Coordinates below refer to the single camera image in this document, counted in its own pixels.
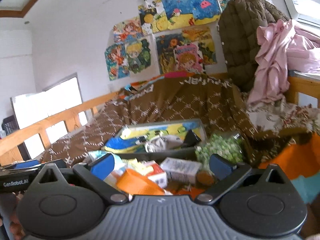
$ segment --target screw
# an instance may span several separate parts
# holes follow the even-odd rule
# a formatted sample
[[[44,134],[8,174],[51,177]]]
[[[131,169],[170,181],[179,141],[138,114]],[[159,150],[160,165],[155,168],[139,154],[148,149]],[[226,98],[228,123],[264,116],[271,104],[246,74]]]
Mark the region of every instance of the screw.
[[[213,200],[213,197],[209,194],[200,194],[197,198],[201,202],[210,202]]]
[[[127,197],[123,194],[113,194],[110,199],[113,201],[113,202],[118,202],[118,203],[121,203],[123,201],[125,201],[127,199]]]

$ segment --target white wall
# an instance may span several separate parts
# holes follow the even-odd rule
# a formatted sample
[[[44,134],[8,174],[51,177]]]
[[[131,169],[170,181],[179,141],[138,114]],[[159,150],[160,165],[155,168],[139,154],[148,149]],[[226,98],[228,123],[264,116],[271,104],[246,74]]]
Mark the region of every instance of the white wall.
[[[10,97],[35,92],[31,31],[23,19],[0,18],[0,124],[13,114]]]
[[[284,0],[273,1],[281,10],[286,11]],[[33,65],[37,90],[41,91],[77,72],[84,100],[108,93],[110,81],[104,51],[113,43],[112,27],[138,15],[137,6],[142,2],[39,0],[25,17],[33,28]],[[216,23],[210,26],[218,60],[213,71],[225,72]],[[111,82],[111,86],[115,90],[132,81],[135,79],[124,78]]]

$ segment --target window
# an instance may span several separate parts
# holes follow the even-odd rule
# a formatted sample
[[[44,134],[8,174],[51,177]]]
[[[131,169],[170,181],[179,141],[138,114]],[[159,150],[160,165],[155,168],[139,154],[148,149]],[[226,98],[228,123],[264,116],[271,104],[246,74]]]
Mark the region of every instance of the window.
[[[51,115],[82,104],[78,78],[76,74],[68,76],[57,84],[37,94],[26,94],[12,98],[14,113],[20,129],[32,125]],[[85,112],[79,113],[81,125],[87,123]],[[67,134],[64,122],[59,122],[46,129],[51,143]],[[31,158],[44,151],[38,134],[25,140]]]

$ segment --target wooden ceiling trim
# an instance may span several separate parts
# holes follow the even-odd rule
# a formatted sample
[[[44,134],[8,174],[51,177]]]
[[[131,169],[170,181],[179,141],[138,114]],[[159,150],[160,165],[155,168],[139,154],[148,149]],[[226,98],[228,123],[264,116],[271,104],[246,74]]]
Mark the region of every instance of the wooden ceiling trim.
[[[0,17],[23,18],[38,0],[29,0],[21,11],[0,10]]]

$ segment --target air conditioner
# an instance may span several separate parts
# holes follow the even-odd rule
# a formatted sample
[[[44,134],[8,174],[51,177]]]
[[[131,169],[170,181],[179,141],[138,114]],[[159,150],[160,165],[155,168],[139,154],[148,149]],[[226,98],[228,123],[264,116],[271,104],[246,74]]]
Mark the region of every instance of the air conditioner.
[[[311,0],[285,0],[291,18],[320,27],[320,4]]]

